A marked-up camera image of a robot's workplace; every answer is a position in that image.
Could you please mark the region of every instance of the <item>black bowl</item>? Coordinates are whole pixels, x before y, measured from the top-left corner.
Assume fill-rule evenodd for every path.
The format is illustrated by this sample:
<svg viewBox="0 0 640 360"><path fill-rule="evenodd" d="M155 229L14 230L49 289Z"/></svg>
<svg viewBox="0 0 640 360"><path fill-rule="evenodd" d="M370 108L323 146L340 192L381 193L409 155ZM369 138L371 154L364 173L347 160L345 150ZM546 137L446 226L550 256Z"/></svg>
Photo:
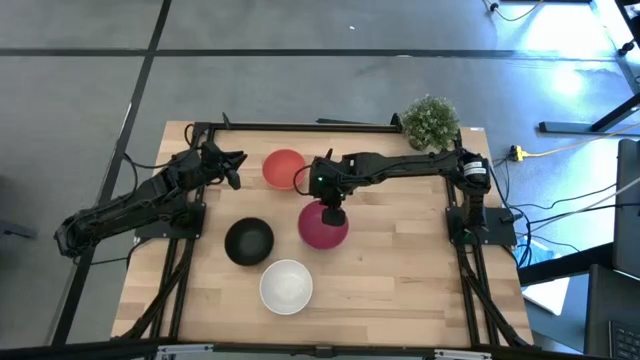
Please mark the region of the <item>black bowl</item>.
<svg viewBox="0 0 640 360"><path fill-rule="evenodd" d="M224 250L238 265L256 265L273 249L273 231L257 218L244 218L231 226L224 239Z"/></svg>

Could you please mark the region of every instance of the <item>magenta bowl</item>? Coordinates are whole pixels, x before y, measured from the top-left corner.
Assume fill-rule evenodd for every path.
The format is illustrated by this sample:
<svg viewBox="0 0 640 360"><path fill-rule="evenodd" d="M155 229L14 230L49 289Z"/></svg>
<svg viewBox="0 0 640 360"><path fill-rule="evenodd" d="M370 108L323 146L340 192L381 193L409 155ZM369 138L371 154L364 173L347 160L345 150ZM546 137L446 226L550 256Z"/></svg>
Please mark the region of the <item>magenta bowl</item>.
<svg viewBox="0 0 640 360"><path fill-rule="evenodd" d="M305 206L298 217L298 232L302 241L318 250L333 249L340 245L349 232L349 219L342 226L322 222L322 210L326 208L320 201L314 201Z"/></svg>

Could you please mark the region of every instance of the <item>white bowl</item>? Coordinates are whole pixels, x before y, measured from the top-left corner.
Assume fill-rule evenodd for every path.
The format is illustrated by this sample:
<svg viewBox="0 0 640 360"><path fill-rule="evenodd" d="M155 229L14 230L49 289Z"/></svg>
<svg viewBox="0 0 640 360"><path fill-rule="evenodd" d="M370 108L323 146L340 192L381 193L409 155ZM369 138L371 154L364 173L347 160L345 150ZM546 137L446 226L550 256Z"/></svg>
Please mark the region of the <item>white bowl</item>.
<svg viewBox="0 0 640 360"><path fill-rule="evenodd" d="M278 315L292 315L311 299L313 280L304 265L295 260L271 264L260 279L260 297L264 306Z"/></svg>

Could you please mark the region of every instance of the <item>butcher block tabletop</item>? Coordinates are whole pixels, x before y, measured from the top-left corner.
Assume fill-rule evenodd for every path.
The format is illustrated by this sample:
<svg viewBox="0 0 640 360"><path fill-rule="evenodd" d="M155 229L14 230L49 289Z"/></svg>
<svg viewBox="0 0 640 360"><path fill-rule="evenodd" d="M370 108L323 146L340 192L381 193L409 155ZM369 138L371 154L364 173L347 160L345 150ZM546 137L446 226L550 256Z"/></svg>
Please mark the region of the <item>butcher block tabletop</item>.
<svg viewBox="0 0 640 360"><path fill-rule="evenodd" d="M188 122L168 122L157 163L184 150ZM489 157L481 128L462 128L466 149ZM195 243L179 340L261 344L362 346L470 346L460 274L445 220L445 180L439 176L390 179L358 188L343 203L349 219L346 240L332 250L315 250L298 235L297 219L313 201L292 191L272 189L262 177L269 153L289 148L307 163L333 148L333 159L354 152L386 156L415 154L399 134L218 130L223 151L243 150L238 171L242 188L226 182L206 188L202 236ZM307 181L301 186L306 190ZM500 206L495 186L487 207ZM265 220L273 229L271 255L242 267L224 250L227 230L245 217ZM127 331L153 300L159 287L167 239L149 241L133 254L113 326ZM176 263L181 251L176 254ZM532 341L513 259L498 246L484 246L491 295L508 322ZM293 259L313 278L313 295L301 312L281 316L261 302L262 272L275 261ZM480 336L487 342L484 314L475 300ZM168 333L173 299L165 308L161 335Z"/></svg>

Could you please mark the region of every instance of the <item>green plant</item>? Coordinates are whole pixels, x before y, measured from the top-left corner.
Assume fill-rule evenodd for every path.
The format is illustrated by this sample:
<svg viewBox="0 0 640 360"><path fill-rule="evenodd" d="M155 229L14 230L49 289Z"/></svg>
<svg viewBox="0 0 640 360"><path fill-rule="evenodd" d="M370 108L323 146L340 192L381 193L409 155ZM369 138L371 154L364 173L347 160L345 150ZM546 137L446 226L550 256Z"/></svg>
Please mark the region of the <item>green plant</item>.
<svg viewBox="0 0 640 360"><path fill-rule="evenodd" d="M445 98L427 95L400 115L402 131L416 150L446 149L458 134L456 109Z"/></svg>

